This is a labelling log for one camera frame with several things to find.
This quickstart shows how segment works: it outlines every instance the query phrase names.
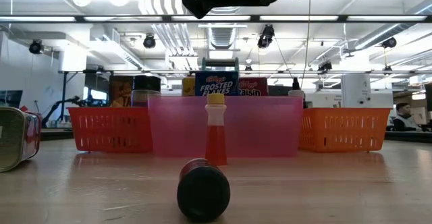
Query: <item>black lid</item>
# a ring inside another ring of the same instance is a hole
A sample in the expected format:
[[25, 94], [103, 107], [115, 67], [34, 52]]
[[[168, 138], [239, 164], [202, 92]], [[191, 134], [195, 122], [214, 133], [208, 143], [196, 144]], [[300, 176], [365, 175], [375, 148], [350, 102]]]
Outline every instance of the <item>black lid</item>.
[[161, 79], [156, 76], [135, 76], [132, 90], [161, 91]]
[[298, 83], [298, 78], [293, 78], [292, 81], [292, 90], [300, 90], [300, 85]]
[[197, 167], [178, 184], [177, 203], [191, 221], [207, 222], [220, 216], [230, 202], [230, 184], [220, 170]]

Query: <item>metal tin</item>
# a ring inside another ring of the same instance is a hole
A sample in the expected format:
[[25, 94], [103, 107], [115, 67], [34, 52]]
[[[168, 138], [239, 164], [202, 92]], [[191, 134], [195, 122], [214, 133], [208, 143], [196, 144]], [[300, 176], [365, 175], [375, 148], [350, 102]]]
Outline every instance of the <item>metal tin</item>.
[[222, 215], [230, 203], [230, 183], [206, 159], [186, 163], [180, 172], [177, 203], [191, 221], [207, 222]]
[[0, 172], [9, 171], [37, 154], [40, 122], [36, 115], [0, 107]]

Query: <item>ceiling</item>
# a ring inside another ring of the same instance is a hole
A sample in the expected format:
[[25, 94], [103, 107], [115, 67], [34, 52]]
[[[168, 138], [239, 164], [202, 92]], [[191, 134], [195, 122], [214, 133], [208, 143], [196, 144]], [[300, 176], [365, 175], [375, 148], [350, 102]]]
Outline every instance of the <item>ceiling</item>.
[[[145, 5], [155, 8], [155, 0], [146, 1]], [[242, 7], [238, 14], [258, 14], [258, 15], [307, 15], [307, 14], [329, 14], [329, 15], [396, 15], [411, 14], [410, 10], [426, 0], [278, 0], [269, 7]], [[84, 7], [77, 6], [74, 0], [0, 0], [0, 14], [3, 15], [142, 15], [143, 9], [139, 9], [144, 0], [129, 0], [123, 6], [112, 5], [110, 0], [93, 0]], [[170, 14], [169, 7], [161, 0], [161, 7], [164, 14]], [[171, 0], [171, 7], [174, 13], [179, 11], [177, 0]], [[344, 61], [344, 66], [340, 66], [341, 56], [339, 48], [333, 48], [327, 54], [331, 57], [315, 60], [324, 52], [331, 49], [334, 45], [345, 45], [344, 41], [355, 43], [358, 39], [365, 37], [385, 24], [372, 23], [277, 23], [275, 38], [271, 45], [265, 50], [258, 50], [257, 38], [262, 32], [265, 23], [247, 23], [245, 28], [237, 28], [234, 37], [235, 43], [230, 47], [232, 53], [228, 57], [237, 57], [240, 61], [240, 68], [244, 68], [246, 60], [251, 59], [253, 70], [277, 70], [289, 69], [303, 70], [316, 69], [317, 65], [325, 60], [330, 60], [333, 69], [350, 69], [350, 66], [358, 69], [359, 65], [364, 65], [364, 69], [383, 69], [385, 63], [403, 61], [414, 55], [428, 51], [432, 44], [432, 24], [417, 24], [394, 36], [398, 44], [392, 49], [382, 47], [370, 47], [363, 51], [353, 53], [355, 59]], [[159, 40], [157, 32], [151, 24], [123, 23], [123, 24], [103, 24], [108, 35], [112, 29], [116, 29], [121, 36], [121, 45], [140, 62], [149, 69], [169, 69], [166, 62], [166, 50], [162, 41]], [[95, 48], [92, 46], [90, 29], [92, 24], [13, 24], [12, 31], [19, 34], [18, 37], [25, 38], [32, 32], [62, 32], [73, 41], [91, 48], [92, 55], [88, 58], [89, 64], [100, 64], [106, 68], [131, 69], [128, 63], [121, 58], [114, 58], [106, 52], [106, 49]], [[199, 28], [198, 24], [187, 24], [187, 31], [194, 52], [199, 58], [209, 56], [209, 43], [207, 30]], [[148, 33], [156, 33], [156, 47], [145, 49], [142, 42]], [[55, 46], [55, 49], [62, 50], [62, 46]], [[426, 54], [420, 59], [413, 59], [397, 68], [398, 70], [411, 70], [418, 67], [424, 68], [425, 65], [432, 65], [432, 53]]]

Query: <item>table surface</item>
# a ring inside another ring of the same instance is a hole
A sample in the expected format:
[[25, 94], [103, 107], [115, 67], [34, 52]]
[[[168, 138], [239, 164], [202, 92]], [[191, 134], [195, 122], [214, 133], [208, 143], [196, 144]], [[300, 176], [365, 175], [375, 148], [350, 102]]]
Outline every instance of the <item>table surface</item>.
[[[42, 142], [0, 173], [4, 224], [187, 223], [176, 204], [189, 159], [83, 153]], [[432, 223], [432, 146], [385, 142], [380, 152], [299, 152], [229, 159], [231, 202], [216, 223]]]

